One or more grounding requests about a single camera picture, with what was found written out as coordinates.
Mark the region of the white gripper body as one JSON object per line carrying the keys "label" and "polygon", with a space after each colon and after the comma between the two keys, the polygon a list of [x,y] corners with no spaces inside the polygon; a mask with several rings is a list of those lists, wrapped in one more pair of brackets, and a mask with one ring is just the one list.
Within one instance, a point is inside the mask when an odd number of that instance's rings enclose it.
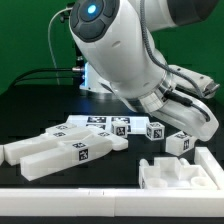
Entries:
{"label": "white gripper body", "polygon": [[187,134],[209,141],[219,127],[211,110],[200,100],[186,94],[167,94],[162,108],[150,115]]}

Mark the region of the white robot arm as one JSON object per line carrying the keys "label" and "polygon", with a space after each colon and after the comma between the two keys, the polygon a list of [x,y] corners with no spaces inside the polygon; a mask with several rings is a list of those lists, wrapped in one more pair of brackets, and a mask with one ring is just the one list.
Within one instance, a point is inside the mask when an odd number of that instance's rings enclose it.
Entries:
{"label": "white robot arm", "polygon": [[219,123],[201,100],[218,85],[205,75],[169,65],[151,33],[203,21],[218,1],[77,0],[70,30],[100,84],[130,110],[208,141]]}

